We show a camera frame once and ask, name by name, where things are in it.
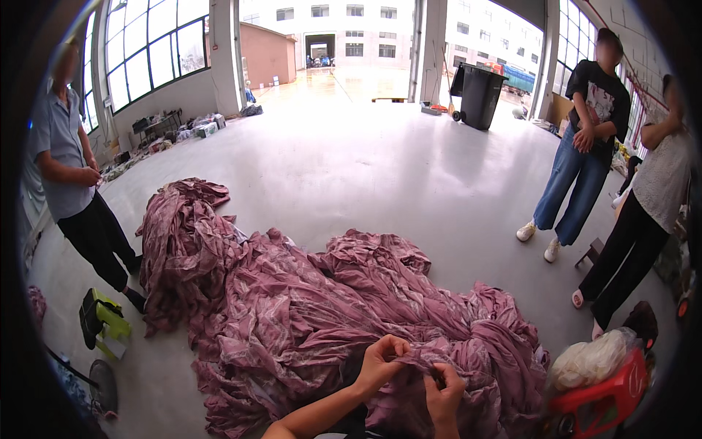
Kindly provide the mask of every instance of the black pants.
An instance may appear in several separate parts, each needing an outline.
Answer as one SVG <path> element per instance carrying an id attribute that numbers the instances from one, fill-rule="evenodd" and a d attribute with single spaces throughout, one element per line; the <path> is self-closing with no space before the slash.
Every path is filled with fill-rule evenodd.
<path id="1" fill-rule="evenodd" d="M 619 195 L 622 195 L 626 188 L 629 187 L 629 185 L 631 184 L 631 179 L 634 178 L 634 174 L 636 173 L 636 166 L 640 165 L 643 162 L 644 161 L 637 156 L 629 157 L 629 165 L 627 166 L 626 180 L 624 180 L 624 183 L 621 185 L 621 188 L 619 188 Z"/>
<path id="2" fill-rule="evenodd" d="M 630 190 L 602 254 L 580 283 L 583 299 L 595 301 L 591 311 L 602 329 L 644 279 L 669 236 Z"/>
<path id="3" fill-rule="evenodd" d="M 127 285 L 127 273 L 114 254 L 127 267 L 134 266 L 136 255 L 127 241 L 117 218 L 95 191 L 95 197 L 82 212 L 58 220 L 63 235 L 73 244 L 95 272 L 117 291 Z"/>

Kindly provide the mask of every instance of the light blue shirt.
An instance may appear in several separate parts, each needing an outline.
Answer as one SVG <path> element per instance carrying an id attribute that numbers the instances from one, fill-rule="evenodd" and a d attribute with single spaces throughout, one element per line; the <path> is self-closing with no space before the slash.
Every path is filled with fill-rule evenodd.
<path id="1" fill-rule="evenodd" d="M 34 109 L 32 129 L 29 130 L 29 153 L 34 161 L 40 152 L 51 151 L 51 157 L 64 166 L 86 166 L 78 137 L 81 126 L 80 98 L 75 90 L 68 91 L 70 110 L 53 91 L 40 98 Z M 75 183 L 57 183 L 41 177 L 46 203 L 53 220 L 68 218 L 82 212 L 93 200 L 95 188 Z"/>

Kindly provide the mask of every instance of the gray floor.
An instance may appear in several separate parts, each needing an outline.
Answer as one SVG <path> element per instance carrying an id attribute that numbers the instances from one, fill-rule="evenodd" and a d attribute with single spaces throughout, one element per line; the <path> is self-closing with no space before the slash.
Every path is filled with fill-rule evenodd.
<path id="1" fill-rule="evenodd" d="M 413 105 L 348 105 L 318 111 L 280 110 L 231 123 L 207 139 L 178 144 L 100 189 L 132 246 L 150 196 L 163 184 L 196 176 L 222 183 L 232 200 L 220 214 L 237 214 L 245 232 L 277 227 L 309 251 L 321 251 L 348 228 L 393 232 L 411 239 L 432 260 L 439 286 L 467 292 L 475 280 L 511 292 L 539 330 L 552 358 L 589 341 L 592 315 L 575 310 L 570 294 L 589 268 L 573 267 L 614 225 L 611 198 L 623 177 L 610 172 L 588 222 L 554 264 L 543 251 L 555 236 L 538 232 L 527 244 L 515 231 L 530 218 L 550 173 L 558 139 L 528 122 L 496 117 L 489 132 Z M 113 364 L 120 420 L 111 438 L 204 438 L 204 396 L 197 391 L 186 333 L 144 339 L 144 324 L 121 294 L 110 291 L 55 225 L 44 233 L 29 276 L 44 292 L 44 338 L 87 371 L 100 357 L 82 340 L 77 310 L 89 287 L 125 307 L 134 328 L 124 358 Z M 138 287 L 137 279 L 130 285 Z M 658 318 L 658 373 L 678 340 L 675 304 L 650 272 L 611 328 L 648 300 Z"/>

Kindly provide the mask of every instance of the black trash bin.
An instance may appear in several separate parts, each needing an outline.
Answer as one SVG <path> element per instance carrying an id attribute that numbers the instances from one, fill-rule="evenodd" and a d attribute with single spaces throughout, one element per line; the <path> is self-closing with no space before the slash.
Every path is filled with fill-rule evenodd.
<path id="1" fill-rule="evenodd" d="M 490 128 L 505 79 L 501 74 L 461 63 L 450 90 L 452 96 L 462 97 L 461 111 L 452 114 L 453 120 L 461 120 L 476 129 Z"/>

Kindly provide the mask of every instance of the black t-shirt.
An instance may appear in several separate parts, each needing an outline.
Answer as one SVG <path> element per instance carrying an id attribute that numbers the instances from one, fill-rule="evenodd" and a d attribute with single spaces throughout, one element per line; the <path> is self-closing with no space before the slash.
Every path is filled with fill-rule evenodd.
<path id="1" fill-rule="evenodd" d="M 611 77 L 595 61 L 582 60 L 573 70 L 568 81 L 566 97 L 573 99 L 573 93 L 579 91 L 590 111 L 592 123 L 597 126 L 612 121 L 616 127 L 616 137 L 624 143 L 629 122 L 631 100 L 629 92 L 618 77 Z M 574 133 L 581 130 L 578 126 L 580 116 L 575 107 L 569 113 Z M 596 156 L 609 168 L 614 155 L 614 136 L 603 140 L 595 138 L 590 154 Z"/>

